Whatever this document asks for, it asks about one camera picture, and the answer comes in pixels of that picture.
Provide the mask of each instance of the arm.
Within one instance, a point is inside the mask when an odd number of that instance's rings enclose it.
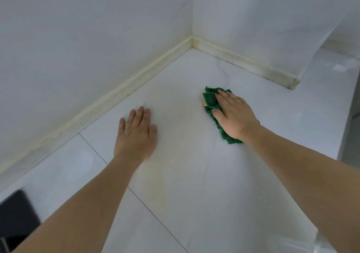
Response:
[[[156,146],[150,110],[132,110],[120,119],[114,159],[39,226],[15,253],[100,253],[116,211],[137,167]]]
[[[360,252],[360,170],[272,133],[244,99],[222,91],[216,98],[225,132],[261,156],[339,253]]]

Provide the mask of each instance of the tile floor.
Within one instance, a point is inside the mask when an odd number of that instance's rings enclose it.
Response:
[[[336,158],[359,66],[321,49],[290,91],[191,49],[2,192],[0,201],[23,188],[45,220],[112,159],[119,118],[145,105],[159,127],[158,147],[131,180],[104,252],[311,252],[317,229],[253,151],[220,138],[201,93],[207,85],[230,88],[264,126]]]

